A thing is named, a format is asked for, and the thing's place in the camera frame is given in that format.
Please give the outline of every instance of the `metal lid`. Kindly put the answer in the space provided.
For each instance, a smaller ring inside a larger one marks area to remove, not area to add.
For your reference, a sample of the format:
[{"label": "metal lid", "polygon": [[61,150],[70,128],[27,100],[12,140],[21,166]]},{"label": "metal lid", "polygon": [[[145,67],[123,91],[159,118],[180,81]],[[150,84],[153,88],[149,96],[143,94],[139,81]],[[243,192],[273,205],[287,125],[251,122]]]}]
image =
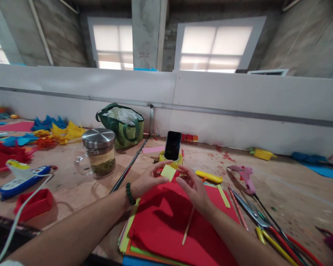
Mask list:
[{"label": "metal lid", "polygon": [[85,147],[103,149],[115,143],[115,133],[109,129],[89,129],[81,137]]}]

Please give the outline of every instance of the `pink glue gun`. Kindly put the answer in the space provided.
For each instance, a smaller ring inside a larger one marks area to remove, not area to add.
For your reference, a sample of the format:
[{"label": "pink glue gun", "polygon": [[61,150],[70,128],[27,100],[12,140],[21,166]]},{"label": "pink glue gun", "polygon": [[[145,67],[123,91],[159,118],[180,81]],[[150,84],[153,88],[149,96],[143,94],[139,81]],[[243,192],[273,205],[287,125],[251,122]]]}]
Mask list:
[{"label": "pink glue gun", "polygon": [[241,176],[240,179],[241,180],[243,179],[247,186],[246,191],[248,194],[251,195],[255,194],[255,186],[250,179],[250,175],[253,174],[253,168],[245,166],[237,166],[237,165],[229,166],[228,168],[234,172],[239,173],[239,175]]}]

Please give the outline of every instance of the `beaded bracelet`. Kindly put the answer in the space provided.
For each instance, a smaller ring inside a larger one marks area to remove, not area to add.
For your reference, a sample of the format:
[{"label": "beaded bracelet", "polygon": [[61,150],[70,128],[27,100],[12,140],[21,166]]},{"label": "beaded bracelet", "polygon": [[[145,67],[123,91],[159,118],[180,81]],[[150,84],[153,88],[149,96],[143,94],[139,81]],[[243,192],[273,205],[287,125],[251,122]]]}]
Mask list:
[{"label": "beaded bracelet", "polygon": [[128,197],[128,200],[129,202],[131,203],[131,205],[135,205],[136,204],[136,201],[132,198],[132,195],[131,195],[131,183],[127,183],[126,185],[126,190],[127,190],[127,197]]}]

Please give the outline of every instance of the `green tote bag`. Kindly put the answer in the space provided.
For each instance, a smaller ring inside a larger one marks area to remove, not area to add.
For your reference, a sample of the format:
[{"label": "green tote bag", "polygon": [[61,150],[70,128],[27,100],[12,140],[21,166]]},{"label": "green tote bag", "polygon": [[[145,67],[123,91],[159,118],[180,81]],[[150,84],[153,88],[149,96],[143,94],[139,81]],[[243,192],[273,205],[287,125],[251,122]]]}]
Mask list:
[{"label": "green tote bag", "polygon": [[115,133],[117,149],[134,146],[143,139],[143,116],[132,108],[112,103],[97,112],[95,118]]}]

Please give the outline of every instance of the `wooden table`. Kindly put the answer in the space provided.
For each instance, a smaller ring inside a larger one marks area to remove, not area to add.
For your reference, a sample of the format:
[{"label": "wooden table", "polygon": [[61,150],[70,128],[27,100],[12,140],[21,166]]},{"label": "wooden table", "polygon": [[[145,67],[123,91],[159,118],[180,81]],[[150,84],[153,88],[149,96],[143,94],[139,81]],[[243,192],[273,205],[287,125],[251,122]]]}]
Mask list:
[{"label": "wooden table", "polygon": [[[58,171],[46,185],[51,190],[56,206],[46,214],[25,222],[38,229],[47,229],[57,221],[64,219],[82,207],[107,195],[123,171],[126,169],[143,141],[135,147],[118,151],[118,167],[113,175],[103,180],[94,180],[92,176],[77,173],[73,161],[83,153],[81,143],[58,146],[49,151],[37,151],[34,154],[32,168],[42,165],[56,165]],[[165,138],[150,138],[145,147],[164,146]],[[333,179],[322,177],[292,159],[279,156],[272,161],[255,158],[247,151],[221,148],[207,144],[185,143],[185,165],[223,176],[222,187],[228,192],[232,185],[236,192],[256,202],[245,194],[244,182],[239,175],[227,171],[227,166],[243,165],[252,167],[252,180],[257,194],[282,229],[304,245],[324,265],[333,265],[333,252],[323,243],[323,236],[315,228],[324,227],[333,232]],[[126,176],[121,189],[142,174],[158,158],[158,153],[141,153]],[[9,172],[0,173],[0,186],[13,178]],[[34,191],[38,184],[28,191]],[[17,197],[0,202],[0,215],[14,218],[13,209]],[[243,212],[251,234],[255,235],[255,224]],[[117,240],[128,214],[100,242],[95,254],[121,262],[117,251]]]}]

